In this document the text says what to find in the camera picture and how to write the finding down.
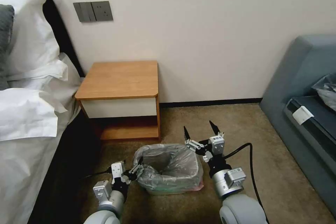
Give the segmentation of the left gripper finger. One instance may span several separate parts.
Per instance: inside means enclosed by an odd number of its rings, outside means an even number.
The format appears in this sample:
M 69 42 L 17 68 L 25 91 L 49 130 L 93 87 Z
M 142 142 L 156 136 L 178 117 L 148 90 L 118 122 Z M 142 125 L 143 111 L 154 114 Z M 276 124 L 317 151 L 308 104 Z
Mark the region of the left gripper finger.
M 124 183 L 131 184 L 132 181 L 136 181 L 141 176 L 141 174 L 142 172 L 136 172 L 136 173 L 125 172 L 123 174 Z
M 133 167 L 133 168 L 129 171 L 129 173 L 130 173 L 131 175 L 141 175 L 142 172 L 143 172 L 143 170 L 144 170 L 144 166 L 143 166 L 143 164 L 138 164 L 138 165 L 136 165 L 135 167 Z

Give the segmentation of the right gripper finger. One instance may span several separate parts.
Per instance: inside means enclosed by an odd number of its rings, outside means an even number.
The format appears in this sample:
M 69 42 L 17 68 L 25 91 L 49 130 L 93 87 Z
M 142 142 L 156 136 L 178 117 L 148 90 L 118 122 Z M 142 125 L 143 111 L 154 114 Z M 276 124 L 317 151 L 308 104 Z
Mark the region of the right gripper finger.
M 214 136 L 212 138 L 215 138 L 215 137 L 220 137 L 220 138 L 224 138 L 224 132 L 221 132 L 218 128 L 217 125 L 215 125 L 211 120 L 209 120 L 209 123 L 210 123 L 210 126 L 214 132 Z
M 207 147 L 199 142 L 192 140 L 185 126 L 183 127 L 183 130 L 184 130 L 185 146 L 188 147 L 191 151 L 195 152 L 196 154 L 205 154 L 207 151 Z

